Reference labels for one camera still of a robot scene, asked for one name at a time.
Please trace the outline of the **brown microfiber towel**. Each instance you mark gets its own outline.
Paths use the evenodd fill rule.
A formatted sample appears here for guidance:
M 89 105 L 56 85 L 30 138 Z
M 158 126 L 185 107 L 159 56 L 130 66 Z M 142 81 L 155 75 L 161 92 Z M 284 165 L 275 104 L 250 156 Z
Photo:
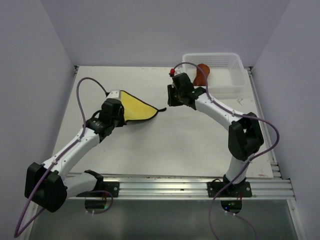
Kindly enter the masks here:
M 209 76 L 211 70 L 206 64 L 200 63 L 197 65 L 196 76 L 193 80 L 194 86 L 203 87 L 206 85 L 206 78 Z

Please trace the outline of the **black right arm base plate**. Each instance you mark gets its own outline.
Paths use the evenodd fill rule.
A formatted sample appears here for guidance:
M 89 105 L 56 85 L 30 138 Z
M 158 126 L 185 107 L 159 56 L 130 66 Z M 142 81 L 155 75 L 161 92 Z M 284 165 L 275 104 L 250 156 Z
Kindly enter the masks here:
M 207 182 L 207 193 L 209 198 L 213 198 L 226 184 L 221 181 Z M 223 190 L 218 197 L 220 198 L 251 198 L 253 196 L 251 185 L 248 181 L 239 184 L 231 184 Z

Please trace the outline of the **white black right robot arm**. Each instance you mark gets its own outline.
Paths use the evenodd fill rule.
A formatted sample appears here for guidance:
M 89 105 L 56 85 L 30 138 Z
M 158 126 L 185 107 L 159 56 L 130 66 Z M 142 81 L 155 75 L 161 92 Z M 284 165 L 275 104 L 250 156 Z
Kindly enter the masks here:
M 175 73 L 172 68 L 169 76 L 172 84 L 167 86 L 168 105 L 170 107 L 187 106 L 199 111 L 227 130 L 227 147 L 231 161 L 223 176 L 223 192 L 235 196 L 246 182 L 248 164 L 260 147 L 264 138 L 256 115 L 252 112 L 243 114 L 220 101 L 212 102 L 213 96 L 207 94 L 203 87 L 195 88 L 186 73 Z

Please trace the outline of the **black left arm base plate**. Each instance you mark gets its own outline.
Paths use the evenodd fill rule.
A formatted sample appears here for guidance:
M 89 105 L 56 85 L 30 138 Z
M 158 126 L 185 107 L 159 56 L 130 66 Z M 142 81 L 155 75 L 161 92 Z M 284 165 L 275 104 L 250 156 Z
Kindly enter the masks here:
M 107 191 L 114 198 L 117 198 L 119 196 L 120 183 L 118 181 L 103 181 L 99 189 L 102 191 Z

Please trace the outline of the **yellow microfiber towel black trim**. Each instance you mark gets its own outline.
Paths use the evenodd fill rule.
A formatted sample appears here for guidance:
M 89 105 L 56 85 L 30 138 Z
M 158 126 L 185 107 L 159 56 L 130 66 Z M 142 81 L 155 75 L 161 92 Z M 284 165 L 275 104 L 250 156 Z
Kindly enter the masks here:
M 144 122 L 157 116 L 158 113 L 165 112 L 167 108 L 158 109 L 127 91 L 121 90 L 121 103 L 124 107 L 124 122 Z

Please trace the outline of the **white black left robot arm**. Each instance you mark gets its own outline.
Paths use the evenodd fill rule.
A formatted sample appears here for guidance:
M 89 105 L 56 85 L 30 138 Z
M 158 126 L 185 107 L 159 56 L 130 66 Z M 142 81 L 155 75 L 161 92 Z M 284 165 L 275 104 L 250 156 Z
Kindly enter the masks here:
M 61 151 L 42 164 L 32 163 L 26 173 L 25 197 L 56 212 L 66 199 L 80 194 L 111 196 L 102 175 L 86 170 L 68 178 L 72 168 L 93 148 L 108 137 L 114 128 L 123 126 L 124 106 L 119 98 L 107 98 L 98 117 L 88 119 L 78 135 Z

